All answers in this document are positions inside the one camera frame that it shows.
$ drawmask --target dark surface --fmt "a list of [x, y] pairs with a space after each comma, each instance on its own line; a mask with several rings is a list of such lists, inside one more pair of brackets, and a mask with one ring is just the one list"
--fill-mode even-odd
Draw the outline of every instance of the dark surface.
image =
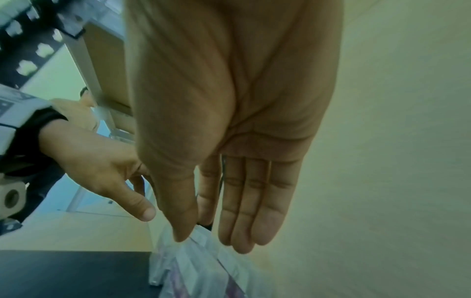
[[0, 251], [0, 297], [156, 298], [149, 254]]

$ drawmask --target hand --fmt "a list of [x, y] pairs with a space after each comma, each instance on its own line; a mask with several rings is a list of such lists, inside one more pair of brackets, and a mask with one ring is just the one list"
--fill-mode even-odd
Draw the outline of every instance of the hand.
[[334, 90], [342, 2], [129, 0], [126, 18], [136, 146], [176, 240], [213, 221], [224, 155], [221, 242], [269, 243]]
[[133, 146], [55, 120], [41, 130], [39, 147], [77, 184], [112, 199], [137, 219], [155, 217], [155, 208], [144, 196], [142, 176], [148, 176], [149, 171]]

